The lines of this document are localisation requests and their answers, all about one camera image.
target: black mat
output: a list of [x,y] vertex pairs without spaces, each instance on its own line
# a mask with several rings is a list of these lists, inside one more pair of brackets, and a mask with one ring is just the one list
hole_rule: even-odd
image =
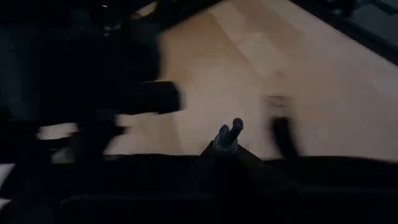
[[[175,183],[199,159],[199,156],[168,156],[143,154],[121,156],[107,161],[92,172],[90,179],[76,183],[71,164],[53,164],[50,179],[57,197],[68,198],[76,185],[95,195],[125,195],[133,192],[168,192]],[[265,161],[301,184],[330,187],[387,187],[398,189],[398,173],[395,163],[353,157],[301,157],[296,161],[283,159]],[[24,180],[16,167],[0,188],[0,198],[13,198]]]
[[398,65],[398,47],[382,39],[376,34],[363,29],[347,18],[331,13],[331,9],[325,5],[326,1],[319,0],[289,0],[300,6],[323,22],[331,25],[338,31],[384,57],[391,63]]

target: wooden floor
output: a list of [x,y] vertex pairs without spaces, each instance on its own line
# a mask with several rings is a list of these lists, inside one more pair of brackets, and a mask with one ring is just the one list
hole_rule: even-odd
[[398,68],[288,0],[225,1],[161,41],[164,79],[180,85],[185,110],[120,117],[131,128],[109,153],[199,154],[240,117],[240,144],[275,158],[266,102],[284,95],[306,155],[398,160]]

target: black object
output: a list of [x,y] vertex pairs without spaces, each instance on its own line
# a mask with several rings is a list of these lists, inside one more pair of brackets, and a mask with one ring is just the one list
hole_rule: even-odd
[[[84,181],[74,178],[71,164],[51,165],[54,190],[44,198],[55,210],[38,200],[24,211],[55,215],[56,223],[254,222],[264,212],[270,222],[396,220],[396,164],[349,157],[262,161],[241,146],[225,155],[214,145],[200,156],[113,156]],[[16,191],[21,171],[11,172],[1,197],[23,193]],[[11,211],[6,206],[0,218],[12,219]]]

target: light wood floor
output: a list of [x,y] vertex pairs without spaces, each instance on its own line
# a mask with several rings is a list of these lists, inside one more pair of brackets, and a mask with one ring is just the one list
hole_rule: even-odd
[[225,1],[161,41],[164,79],[180,85],[185,110],[122,116],[131,129],[109,153],[199,154],[240,117],[240,144],[275,158],[266,100],[285,95],[306,155],[398,160],[398,68],[291,2]]

